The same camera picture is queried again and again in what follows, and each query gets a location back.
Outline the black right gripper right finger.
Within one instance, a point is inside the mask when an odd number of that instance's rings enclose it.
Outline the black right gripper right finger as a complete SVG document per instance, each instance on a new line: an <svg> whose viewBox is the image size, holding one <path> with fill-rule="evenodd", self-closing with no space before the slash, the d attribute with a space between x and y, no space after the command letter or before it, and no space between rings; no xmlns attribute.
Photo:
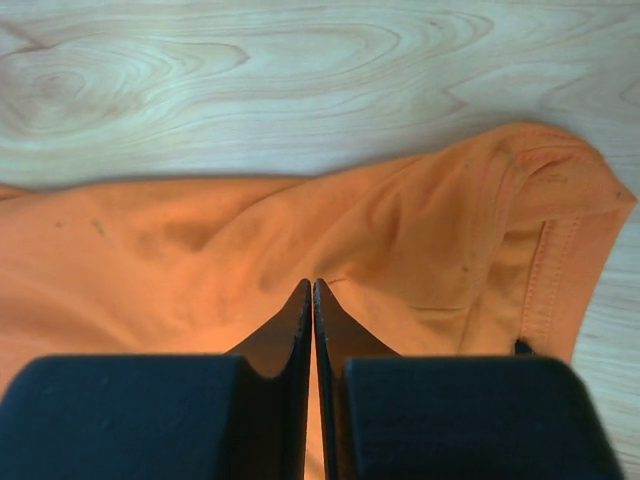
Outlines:
<svg viewBox="0 0 640 480"><path fill-rule="evenodd" d="M404 357L317 280L314 332L329 479L620 479L589 394L565 363Z"/></svg>

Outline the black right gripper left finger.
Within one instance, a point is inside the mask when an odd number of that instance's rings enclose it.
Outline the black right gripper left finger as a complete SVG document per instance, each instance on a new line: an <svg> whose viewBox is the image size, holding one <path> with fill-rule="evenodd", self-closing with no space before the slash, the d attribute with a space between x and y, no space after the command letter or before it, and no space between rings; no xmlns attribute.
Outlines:
<svg viewBox="0 0 640 480"><path fill-rule="evenodd" d="M311 286L223 354L50 355L1 401L5 479L300 479Z"/></svg>

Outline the orange t shirt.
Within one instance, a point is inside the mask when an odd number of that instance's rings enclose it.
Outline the orange t shirt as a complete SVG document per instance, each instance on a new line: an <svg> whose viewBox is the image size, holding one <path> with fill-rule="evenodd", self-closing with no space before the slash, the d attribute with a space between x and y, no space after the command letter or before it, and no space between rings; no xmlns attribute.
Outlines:
<svg viewBox="0 0 640 480"><path fill-rule="evenodd" d="M317 280L404 357L569 366L635 197L601 154L514 124L318 178L1 190L1 401L50 355L223 354Z"/></svg>

